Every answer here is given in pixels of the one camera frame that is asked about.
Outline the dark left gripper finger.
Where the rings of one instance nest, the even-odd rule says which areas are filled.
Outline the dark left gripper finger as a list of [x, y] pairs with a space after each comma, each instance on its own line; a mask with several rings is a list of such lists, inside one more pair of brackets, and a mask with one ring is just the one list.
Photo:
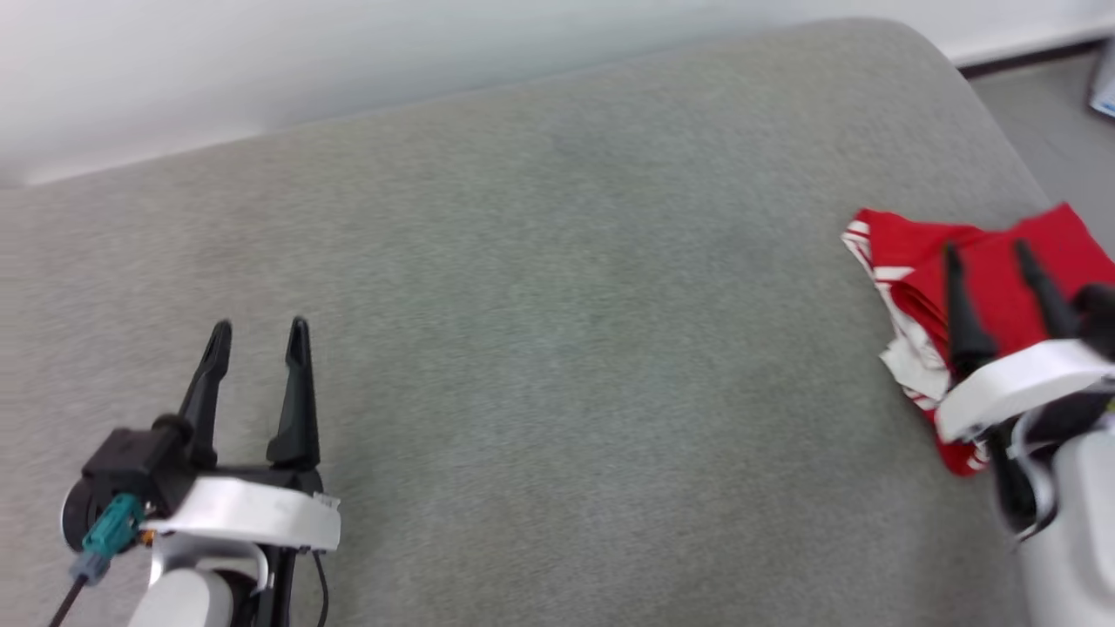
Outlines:
[[271, 467], [314, 471], [321, 462], [309, 322], [292, 319], [287, 338], [287, 387], [279, 427], [266, 444]]
[[213, 446], [213, 436], [219, 406], [220, 382], [226, 377], [231, 356], [233, 327], [230, 320], [220, 319], [210, 334], [206, 350], [202, 354], [185, 393], [180, 416], [193, 430], [188, 444], [188, 456], [196, 467], [216, 467], [219, 453]]

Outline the red and white shirt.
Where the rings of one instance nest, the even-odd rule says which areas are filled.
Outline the red and white shirt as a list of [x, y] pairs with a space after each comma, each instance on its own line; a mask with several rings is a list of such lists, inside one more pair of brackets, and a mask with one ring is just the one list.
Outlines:
[[1065, 203], [1004, 231], [861, 209], [841, 234], [841, 242], [867, 271], [895, 329], [881, 361], [930, 423], [950, 377], [946, 245], [958, 247], [968, 293], [1000, 354], [1019, 353], [1046, 336], [1038, 306], [1024, 282], [1016, 239], [1031, 247], [1064, 297], [1075, 296], [1088, 283], [1115, 283], [1115, 261]]

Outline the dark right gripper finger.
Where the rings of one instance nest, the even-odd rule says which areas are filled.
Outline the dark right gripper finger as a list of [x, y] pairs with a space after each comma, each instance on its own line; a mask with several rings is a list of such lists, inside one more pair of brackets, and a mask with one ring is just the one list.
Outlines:
[[946, 306], [951, 380], [964, 382], [993, 361], [998, 346], [987, 332], [964, 281], [963, 259], [958, 247], [946, 245]]
[[1015, 239], [1014, 251], [1024, 283], [1028, 287], [1043, 317], [1043, 341], [1076, 339], [1078, 319], [1075, 310], [1058, 290], [1054, 278], [1044, 270], [1039, 258], [1026, 239]]

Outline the grey fabric sofa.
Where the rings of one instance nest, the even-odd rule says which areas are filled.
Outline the grey fabric sofa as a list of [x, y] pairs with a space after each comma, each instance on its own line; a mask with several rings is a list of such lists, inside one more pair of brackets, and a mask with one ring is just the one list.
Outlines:
[[1024, 627], [987, 476], [879, 353], [862, 206], [1051, 206], [908, 25], [750, 38], [0, 193], [0, 627], [64, 496], [231, 319], [220, 459], [311, 328], [331, 627]]

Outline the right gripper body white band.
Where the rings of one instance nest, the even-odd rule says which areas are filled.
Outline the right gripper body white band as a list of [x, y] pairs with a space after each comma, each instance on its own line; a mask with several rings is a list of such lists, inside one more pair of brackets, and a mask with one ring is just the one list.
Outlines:
[[1049, 339], [979, 367], [935, 409], [943, 443], [987, 448], [1015, 533], [1038, 533], [1058, 509], [1051, 452], [1101, 431], [1115, 361], [1079, 339]]

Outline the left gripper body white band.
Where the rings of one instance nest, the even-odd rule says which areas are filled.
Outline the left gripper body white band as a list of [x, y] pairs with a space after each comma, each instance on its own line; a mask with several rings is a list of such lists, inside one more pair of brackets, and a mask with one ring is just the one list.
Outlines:
[[317, 474], [279, 488], [251, 474], [201, 476], [172, 517], [145, 522], [144, 627], [291, 627], [295, 560], [338, 549], [339, 501]]

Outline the dark skirting board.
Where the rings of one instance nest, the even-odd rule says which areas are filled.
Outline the dark skirting board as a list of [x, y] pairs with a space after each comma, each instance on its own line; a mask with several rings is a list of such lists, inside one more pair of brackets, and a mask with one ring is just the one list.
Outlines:
[[973, 80], [976, 78], [988, 77], [995, 74], [1016, 71], [1017, 69], [1039, 66], [1040, 64], [1063, 61], [1065, 59], [1078, 58], [1080, 56], [1102, 51], [1108, 41], [1111, 41], [1108, 38], [1095, 38], [1079, 41], [1079, 44], [1065, 44], [1064, 46], [1044, 49], [1043, 51], [1032, 51], [979, 64], [964, 64], [964, 66], [958, 66], [958, 71], [964, 79]]

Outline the blue and white object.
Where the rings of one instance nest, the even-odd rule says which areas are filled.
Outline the blue and white object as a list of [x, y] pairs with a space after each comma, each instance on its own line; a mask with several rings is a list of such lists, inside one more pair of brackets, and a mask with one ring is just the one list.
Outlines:
[[1103, 56], [1090, 83], [1090, 110], [1115, 119], [1115, 52]]

